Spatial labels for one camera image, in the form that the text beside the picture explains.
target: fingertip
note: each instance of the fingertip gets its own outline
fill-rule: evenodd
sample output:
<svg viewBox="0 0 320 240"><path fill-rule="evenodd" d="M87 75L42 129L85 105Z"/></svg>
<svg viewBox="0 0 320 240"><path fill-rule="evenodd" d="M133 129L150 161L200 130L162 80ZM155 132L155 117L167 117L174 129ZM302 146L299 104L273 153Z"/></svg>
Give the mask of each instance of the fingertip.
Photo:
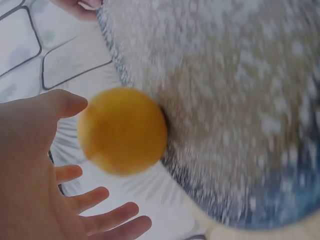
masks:
<svg viewBox="0 0 320 240"><path fill-rule="evenodd" d="M108 198L110 195L109 190L104 186L97 187L96 191L98 191L105 198Z"/></svg>
<svg viewBox="0 0 320 240"><path fill-rule="evenodd" d="M152 227L152 220L150 217L143 215L137 217L137 219L139 219L144 224L146 231L148 231Z"/></svg>
<svg viewBox="0 0 320 240"><path fill-rule="evenodd" d="M38 103L50 106L58 120L75 116L88 106L84 97L62 89L51 90L35 98L42 98Z"/></svg>
<svg viewBox="0 0 320 240"><path fill-rule="evenodd" d="M82 168L79 165L69 165L68 167L68 172L71 176L74 177L81 177L83 174Z"/></svg>
<svg viewBox="0 0 320 240"><path fill-rule="evenodd" d="M134 215L137 215L139 213L139 206L135 203L135 202L127 202L126 204L124 204L123 206L125 206L126 208L130 209L132 211L132 213L134 213Z"/></svg>

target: tiled floor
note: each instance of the tiled floor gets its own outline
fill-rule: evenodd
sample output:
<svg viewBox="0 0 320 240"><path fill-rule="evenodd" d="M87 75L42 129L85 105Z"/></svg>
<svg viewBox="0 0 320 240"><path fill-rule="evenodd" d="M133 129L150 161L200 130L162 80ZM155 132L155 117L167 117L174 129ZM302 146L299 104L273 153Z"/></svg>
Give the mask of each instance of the tiled floor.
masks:
<svg viewBox="0 0 320 240"><path fill-rule="evenodd" d="M92 98L120 85L97 23L79 22L47 0L0 0L0 102L28 98L52 89L64 89ZM63 186L77 195L105 186L110 198L84 215L107 212L135 201L140 214L153 220L140 239L320 239L320 215L271 233L229 229L207 218L171 179L160 163L140 175L109 176L86 161L77 140L77 117L58 123L51 147L56 165L79 164L83 176Z"/></svg>

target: finger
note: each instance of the finger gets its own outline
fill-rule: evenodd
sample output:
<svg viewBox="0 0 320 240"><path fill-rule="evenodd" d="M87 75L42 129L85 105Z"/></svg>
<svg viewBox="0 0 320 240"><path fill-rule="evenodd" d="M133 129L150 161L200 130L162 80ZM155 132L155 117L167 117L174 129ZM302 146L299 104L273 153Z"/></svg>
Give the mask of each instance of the finger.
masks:
<svg viewBox="0 0 320 240"><path fill-rule="evenodd" d="M87 10L80 6L79 1L65 1L65 0L52 0L52 2L57 5L59 8L65 10L66 12L72 14L79 20L85 21L96 21L97 15L93 10Z"/></svg>
<svg viewBox="0 0 320 240"><path fill-rule="evenodd" d="M54 171L58 184L77 179L82 175L82 169L78 165L57 166Z"/></svg>
<svg viewBox="0 0 320 240"><path fill-rule="evenodd" d="M139 212L139 207L133 202L128 202L110 212L88 217L80 217L87 235L93 235L126 222Z"/></svg>
<svg viewBox="0 0 320 240"><path fill-rule="evenodd" d="M152 221L147 216L140 216L112 230L101 232L89 237L89 240L135 240L148 231Z"/></svg>
<svg viewBox="0 0 320 240"><path fill-rule="evenodd" d="M74 214L80 214L95 205L101 203L109 197L109 191L105 187L97 187L96 189L86 192L78 196L66 196L66 200L73 210Z"/></svg>
<svg viewBox="0 0 320 240"><path fill-rule="evenodd" d="M102 5L101 0L80 0L80 2L88 5L93 9L99 8Z"/></svg>
<svg viewBox="0 0 320 240"><path fill-rule="evenodd" d="M40 94L34 97L34 99L38 103L50 106L57 121L61 118L77 115L88 105L88 101L84 97L61 89Z"/></svg>

